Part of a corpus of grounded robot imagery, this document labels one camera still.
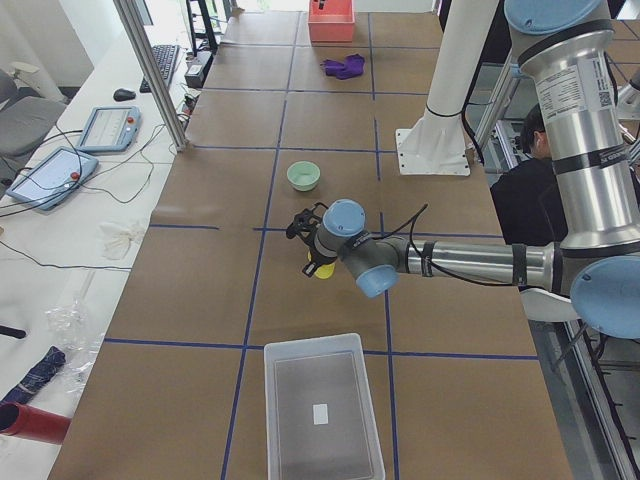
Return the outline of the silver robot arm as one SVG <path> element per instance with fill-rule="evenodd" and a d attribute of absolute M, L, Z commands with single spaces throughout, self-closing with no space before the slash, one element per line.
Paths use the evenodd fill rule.
<path fill-rule="evenodd" d="M 341 261 L 370 297 L 401 274 L 540 289 L 569 298 L 610 337 L 639 335 L 639 181 L 618 129 L 604 1 L 509 1 L 504 14 L 537 104 L 520 134 L 526 159 L 490 188 L 502 245 L 418 242 L 365 227 L 350 199 L 298 213 L 288 238 L 308 248 L 306 275 Z"/>

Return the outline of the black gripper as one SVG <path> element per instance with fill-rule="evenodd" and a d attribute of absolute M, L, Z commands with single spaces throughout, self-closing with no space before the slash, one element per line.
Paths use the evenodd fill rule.
<path fill-rule="evenodd" d="M 316 268 L 319 265 L 325 265 L 325 264 L 331 264 L 331 263 L 336 263 L 336 257 L 318 257 L 315 258 L 313 256 L 313 253 L 311 251 L 307 252 L 307 264 L 302 268 L 302 273 L 304 275 L 306 275 L 307 277 L 312 277 L 313 276 L 313 272 L 316 270 Z"/>

